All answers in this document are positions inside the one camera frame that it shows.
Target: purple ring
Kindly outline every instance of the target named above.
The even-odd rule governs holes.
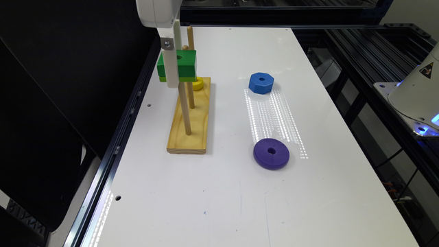
[[[253,149],[256,162],[270,170],[284,167],[289,160],[289,151],[285,144],[276,139],[266,138],[258,141]]]

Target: blue block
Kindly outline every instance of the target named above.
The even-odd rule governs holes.
[[[266,94],[272,91],[274,78],[267,73],[254,73],[250,77],[248,88],[253,93]]]

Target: center hole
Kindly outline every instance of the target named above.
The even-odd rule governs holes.
[[[269,148],[267,151],[269,154],[276,154],[276,150],[274,148]]]

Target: green cube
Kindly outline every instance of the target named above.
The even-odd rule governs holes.
[[[196,75],[196,51],[177,50],[178,76],[180,82],[191,82],[197,80]],[[163,63],[163,54],[157,62],[158,76],[161,82],[166,82],[165,64]]]

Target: wooden board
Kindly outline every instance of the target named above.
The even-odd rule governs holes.
[[[167,142],[167,151],[171,154],[205,154],[207,142],[207,123],[209,120],[209,97],[211,94],[211,78],[203,78],[204,87],[194,91],[195,108],[189,109],[192,134],[186,135],[185,125],[177,100],[174,120]]]

